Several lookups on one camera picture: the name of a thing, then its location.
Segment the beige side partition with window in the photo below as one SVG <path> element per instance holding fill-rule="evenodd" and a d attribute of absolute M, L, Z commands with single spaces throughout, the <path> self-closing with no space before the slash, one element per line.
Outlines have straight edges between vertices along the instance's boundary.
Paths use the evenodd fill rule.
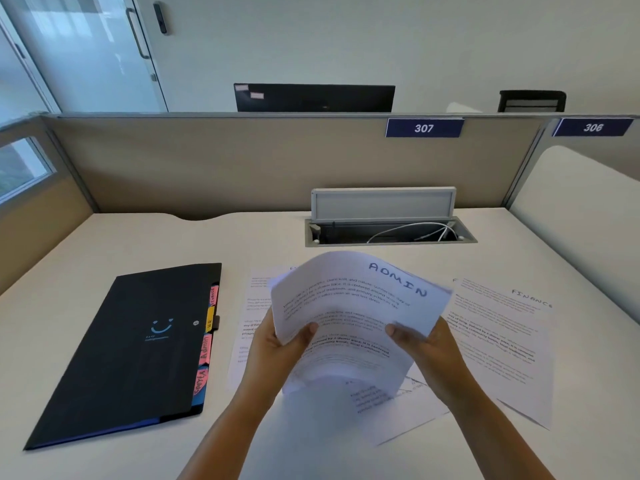
<path fill-rule="evenodd" d="M 0 296 L 100 209 L 53 122 L 35 112 L 0 127 L 0 149 L 25 141 L 45 172 L 0 196 Z"/>

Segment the person's right forearm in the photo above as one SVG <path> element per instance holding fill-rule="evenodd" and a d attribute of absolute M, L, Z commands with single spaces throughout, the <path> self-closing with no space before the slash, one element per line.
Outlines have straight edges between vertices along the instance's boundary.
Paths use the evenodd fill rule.
<path fill-rule="evenodd" d="M 476 382 L 449 405 L 484 480 L 556 480 Z"/>

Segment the black computer monitor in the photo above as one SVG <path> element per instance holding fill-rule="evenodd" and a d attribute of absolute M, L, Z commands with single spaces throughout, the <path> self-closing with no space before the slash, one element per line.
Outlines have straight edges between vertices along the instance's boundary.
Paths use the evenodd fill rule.
<path fill-rule="evenodd" d="M 341 84 L 248 84 L 234 94 L 238 112 L 387 113 L 392 111 L 395 86 Z M 264 93 L 263 100 L 250 91 Z"/>

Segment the blue desk number label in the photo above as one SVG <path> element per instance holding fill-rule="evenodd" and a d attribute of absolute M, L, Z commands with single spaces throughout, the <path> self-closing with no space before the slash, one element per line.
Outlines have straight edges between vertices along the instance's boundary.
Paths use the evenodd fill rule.
<path fill-rule="evenodd" d="M 553 131 L 552 137 L 623 137 L 635 120 L 635 118 L 562 118 Z"/>
<path fill-rule="evenodd" d="M 389 118 L 387 138 L 458 138 L 464 118 Z"/>

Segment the beige desk partition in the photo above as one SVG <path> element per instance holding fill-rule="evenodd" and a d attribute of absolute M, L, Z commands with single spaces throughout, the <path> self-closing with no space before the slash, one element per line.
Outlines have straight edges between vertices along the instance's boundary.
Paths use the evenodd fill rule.
<path fill-rule="evenodd" d="M 618 137 L 554 137 L 560 115 L 464 114 L 459 137 L 387 137 L 387 115 L 59 114 L 44 124 L 105 213 L 206 219 L 309 210 L 316 188 L 455 187 L 500 207 L 565 146 L 640 177 L 640 116 Z"/>

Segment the white sheet with handwritten heading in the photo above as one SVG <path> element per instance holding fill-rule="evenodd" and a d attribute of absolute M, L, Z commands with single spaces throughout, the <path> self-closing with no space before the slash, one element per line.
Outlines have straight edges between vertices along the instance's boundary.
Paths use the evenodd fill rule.
<path fill-rule="evenodd" d="M 357 251 L 320 254 L 271 286 L 276 336 L 283 344 L 304 325 L 338 315 L 398 324 L 425 337 L 451 298 L 451 288 Z"/>

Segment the black expanding file folder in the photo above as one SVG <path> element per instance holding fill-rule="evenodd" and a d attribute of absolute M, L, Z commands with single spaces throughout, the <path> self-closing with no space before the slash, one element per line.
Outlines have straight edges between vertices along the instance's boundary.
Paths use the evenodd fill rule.
<path fill-rule="evenodd" d="M 193 391 L 210 288 L 220 290 L 221 272 L 212 263 L 118 276 L 24 450 L 201 414 L 207 384 Z"/>

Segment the sheaf of white printed sheets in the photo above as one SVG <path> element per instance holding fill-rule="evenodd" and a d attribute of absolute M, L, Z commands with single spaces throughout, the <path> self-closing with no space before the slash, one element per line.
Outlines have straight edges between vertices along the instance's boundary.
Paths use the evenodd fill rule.
<path fill-rule="evenodd" d="M 395 395 L 413 361 L 393 343 L 379 319 L 329 311 L 310 319 L 318 329 L 283 386 L 290 394 L 328 378 L 359 381 Z"/>

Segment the white rounded desk divider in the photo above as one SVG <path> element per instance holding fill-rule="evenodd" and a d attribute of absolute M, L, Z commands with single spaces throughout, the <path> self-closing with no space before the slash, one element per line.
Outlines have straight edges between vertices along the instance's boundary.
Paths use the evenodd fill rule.
<path fill-rule="evenodd" d="M 640 180 L 551 146 L 509 210 L 640 325 Z"/>

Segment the person's left hand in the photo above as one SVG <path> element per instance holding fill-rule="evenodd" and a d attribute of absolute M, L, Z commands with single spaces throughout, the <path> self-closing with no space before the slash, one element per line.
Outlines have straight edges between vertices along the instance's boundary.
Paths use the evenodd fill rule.
<path fill-rule="evenodd" d="M 273 311 L 268 309 L 254 332 L 238 391 L 249 398 L 273 404 L 286 380 L 306 351 L 290 351 L 276 336 Z"/>

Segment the person's left forearm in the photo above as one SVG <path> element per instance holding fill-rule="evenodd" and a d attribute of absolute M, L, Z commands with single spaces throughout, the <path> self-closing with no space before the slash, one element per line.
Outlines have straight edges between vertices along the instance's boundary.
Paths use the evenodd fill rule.
<path fill-rule="evenodd" d="M 177 480 L 238 480 L 252 440 L 282 383 L 242 382 Z"/>

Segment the white printed paper sheet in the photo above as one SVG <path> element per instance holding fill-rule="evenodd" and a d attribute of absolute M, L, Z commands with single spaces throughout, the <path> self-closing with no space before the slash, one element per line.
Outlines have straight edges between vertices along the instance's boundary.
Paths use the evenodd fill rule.
<path fill-rule="evenodd" d="M 268 423 L 291 443 L 320 445 L 359 436 L 378 446 L 448 412 L 426 384 L 414 379 L 405 378 L 388 395 L 363 382 L 329 378 L 280 395 Z"/>
<path fill-rule="evenodd" d="M 550 429 L 554 394 L 553 307 L 517 289 L 453 279 L 444 313 L 460 352 L 492 399 Z"/>
<path fill-rule="evenodd" d="M 285 265 L 252 270 L 228 367 L 227 389 L 230 392 L 236 391 L 244 375 L 254 332 L 271 306 L 273 284 L 295 268 Z"/>

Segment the person's right hand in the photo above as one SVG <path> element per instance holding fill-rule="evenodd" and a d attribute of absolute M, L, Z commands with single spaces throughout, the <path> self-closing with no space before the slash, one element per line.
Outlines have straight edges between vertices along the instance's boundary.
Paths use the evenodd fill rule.
<path fill-rule="evenodd" d="M 448 323 L 439 317 L 421 346 L 399 346 L 414 361 L 427 386 L 452 408 L 473 388 L 473 379 Z"/>

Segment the frosted glass door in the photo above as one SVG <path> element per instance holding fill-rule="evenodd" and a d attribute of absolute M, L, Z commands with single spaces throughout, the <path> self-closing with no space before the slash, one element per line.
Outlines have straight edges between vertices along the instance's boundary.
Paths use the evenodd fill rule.
<path fill-rule="evenodd" d="M 127 7 L 136 10 L 134 0 L 0 0 L 0 20 L 59 112 L 167 112 L 152 57 L 138 53 Z M 139 15 L 134 23 L 151 56 Z"/>

